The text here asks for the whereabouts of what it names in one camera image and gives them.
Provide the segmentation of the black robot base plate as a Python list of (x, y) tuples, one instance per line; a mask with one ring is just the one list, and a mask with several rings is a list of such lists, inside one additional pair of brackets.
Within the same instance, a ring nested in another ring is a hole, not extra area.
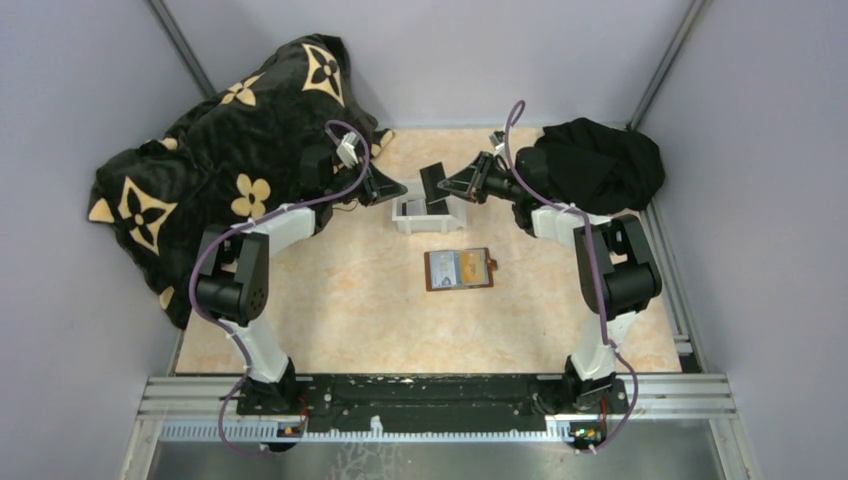
[(559, 374), (311, 374), (282, 388), (247, 381), (236, 397), (244, 416), (291, 415), (309, 433), (452, 434), (540, 432), (558, 414), (623, 414), (622, 380), (579, 395)]

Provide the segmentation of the white plastic card box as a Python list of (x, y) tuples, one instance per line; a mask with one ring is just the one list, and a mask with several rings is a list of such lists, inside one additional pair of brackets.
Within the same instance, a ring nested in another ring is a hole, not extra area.
[(413, 235), (417, 233), (448, 234), (468, 228), (468, 218), (465, 203), (448, 196), (446, 213), (428, 213), (425, 207), (425, 193), (420, 179), (402, 180), (407, 192), (391, 200), (391, 221), (400, 233)]

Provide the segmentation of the black credit card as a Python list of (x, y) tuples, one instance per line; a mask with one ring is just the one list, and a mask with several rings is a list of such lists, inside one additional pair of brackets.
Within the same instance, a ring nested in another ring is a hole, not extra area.
[(446, 199), (450, 193), (442, 189), (439, 184), (446, 179), (442, 162), (428, 165), (419, 170), (421, 184), (424, 190), (424, 198), (427, 205), (432, 205)]

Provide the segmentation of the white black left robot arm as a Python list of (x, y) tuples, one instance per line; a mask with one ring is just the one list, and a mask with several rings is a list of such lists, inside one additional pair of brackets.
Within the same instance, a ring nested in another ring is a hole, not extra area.
[(266, 313), (272, 256), (322, 232), (339, 203), (367, 207), (408, 191), (347, 145), (308, 147), (299, 167), (305, 202), (282, 204), (259, 220), (208, 227), (190, 278), (195, 311), (221, 327), (246, 361), (246, 377), (235, 389), (240, 415), (294, 415), (306, 407), (293, 360), (273, 339)]

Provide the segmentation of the brown leather card holder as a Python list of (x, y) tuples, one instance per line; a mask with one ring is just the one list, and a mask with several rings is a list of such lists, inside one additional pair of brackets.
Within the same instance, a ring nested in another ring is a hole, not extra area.
[(428, 251), (423, 258), (428, 292), (491, 288), (499, 268), (487, 247)]

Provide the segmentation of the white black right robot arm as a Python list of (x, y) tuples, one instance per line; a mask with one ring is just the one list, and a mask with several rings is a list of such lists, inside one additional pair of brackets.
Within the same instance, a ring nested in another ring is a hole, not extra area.
[(469, 203), (507, 200), (527, 234), (572, 248), (589, 320), (561, 380), (543, 386), (536, 402), (545, 413), (560, 413), (614, 401), (622, 384), (616, 373), (621, 344), (662, 290), (640, 220), (593, 215), (567, 199), (563, 176), (536, 147), (520, 149), (514, 159), (504, 147), (481, 152), (458, 173), (439, 177), (437, 186)]

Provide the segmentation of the gold credit card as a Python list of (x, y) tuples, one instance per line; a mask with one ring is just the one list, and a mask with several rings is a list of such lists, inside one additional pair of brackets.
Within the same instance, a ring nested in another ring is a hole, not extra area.
[(459, 254), (460, 279), (464, 286), (489, 284), (487, 256), (483, 249), (464, 250)]

